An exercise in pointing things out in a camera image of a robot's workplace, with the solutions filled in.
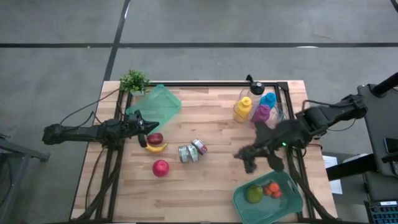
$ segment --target potted plant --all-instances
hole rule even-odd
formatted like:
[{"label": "potted plant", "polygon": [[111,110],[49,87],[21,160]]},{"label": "potted plant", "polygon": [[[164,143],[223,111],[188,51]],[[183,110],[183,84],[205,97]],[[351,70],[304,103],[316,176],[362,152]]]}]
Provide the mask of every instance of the potted plant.
[{"label": "potted plant", "polygon": [[134,96],[143,95],[149,85],[147,75],[138,70],[131,70],[120,78],[120,89],[130,91]]}]

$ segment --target teal tray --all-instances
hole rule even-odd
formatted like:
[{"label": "teal tray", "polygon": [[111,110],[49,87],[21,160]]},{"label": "teal tray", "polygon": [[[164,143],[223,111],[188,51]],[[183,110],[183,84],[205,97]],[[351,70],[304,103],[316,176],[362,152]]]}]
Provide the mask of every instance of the teal tray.
[{"label": "teal tray", "polygon": [[[279,184],[282,196],[272,198],[264,195],[259,203],[249,203],[246,200],[246,190],[252,185],[267,185],[271,182]],[[303,198],[290,175],[284,171],[270,172],[235,190],[233,202],[239,217],[244,224],[273,223],[280,218],[303,209]]]},{"label": "teal tray", "polygon": [[178,114],[180,109],[181,101],[166,87],[157,85],[137,103],[128,108],[126,113],[133,114],[135,110],[140,110],[144,120],[159,122],[158,127],[150,132],[152,134]]}]

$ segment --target banana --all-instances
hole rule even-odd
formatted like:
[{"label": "banana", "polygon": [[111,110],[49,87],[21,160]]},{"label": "banana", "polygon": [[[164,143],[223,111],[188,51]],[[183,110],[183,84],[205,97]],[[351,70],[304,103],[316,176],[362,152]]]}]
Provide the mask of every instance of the banana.
[{"label": "banana", "polygon": [[148,149],[150,152],[162,152],[163,149],[167,146],[167,143],[164,144],[163,146],[159,146],[159,147],[154,147],[154,146],[150,146],[149,144],[147,145],[146,149]]}]

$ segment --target black floor stripe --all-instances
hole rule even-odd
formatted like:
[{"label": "black floor stripe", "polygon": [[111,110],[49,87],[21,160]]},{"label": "black floor stripe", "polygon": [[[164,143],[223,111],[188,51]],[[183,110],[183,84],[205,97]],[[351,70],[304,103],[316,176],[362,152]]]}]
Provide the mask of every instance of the black floor stripe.
[{"label": "black floor stripe", "polygon": [[123,4],[122,13],[120,15],[118,29],[116,31],[116,35],[114,36],[114,40],[113,40],[114,45],[112,46],[108,64],[106,65],[104,81],[109,81],[111,79],[114,60],[116,59],[116,54],[118,52],[118,43],[120,43],[120,38],[122,37],[122,31],[123,31],[123,27],[124,27],[124,22],[126,21],[127,10],[129,8],[129,5],[130,5],[130,0],[125,0],[124,4]]},{"label": "black floor stripe", "polygon": [[112,43],[60,43],[60,44],[1,44],[0,48],[111,48],[114,44]]},{"label": "black floor stripe", "polygon": [[205,48],[366,48],[398,47],[398,43],[121,43],[125,49],[205,49]]},{"label": "black floor stripe", "polygon": [[121,29],[115,36],[115,43],[75,44],[0,44],[0,48],[115,48],[115,49],[222,49],[222,48],[367,48],[398,47],[398,42],[388,43],[119,43]]}]

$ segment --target concrete floor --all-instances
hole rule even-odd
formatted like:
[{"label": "concrete floor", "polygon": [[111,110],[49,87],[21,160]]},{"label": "concrete floor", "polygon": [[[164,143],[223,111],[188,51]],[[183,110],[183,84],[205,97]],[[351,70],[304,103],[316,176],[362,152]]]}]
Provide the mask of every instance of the concrete floor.
[{"label": "concrete floor", "polygon": [[[112,43],[123,0],[0,2],[0,44]],[[121,42],[394,42],[398,13],[388,0],[131,1]],[[0,48],[0,133],[50,151],[33,161],[13,223],[66,221],[86,144],[45,146],[42,130],[98,99],[111,49]],[[311,99],[335,102],[358,85],[398,71],[398,48],[119,49],[111,80],[129,68],[151,80],[305,80]],[[66,124],[77,124],[91,110]],[[364,121],[328,133],[327,152],[371,152]],[[366,221],[363,207],[337,204],[345,220]]]}]

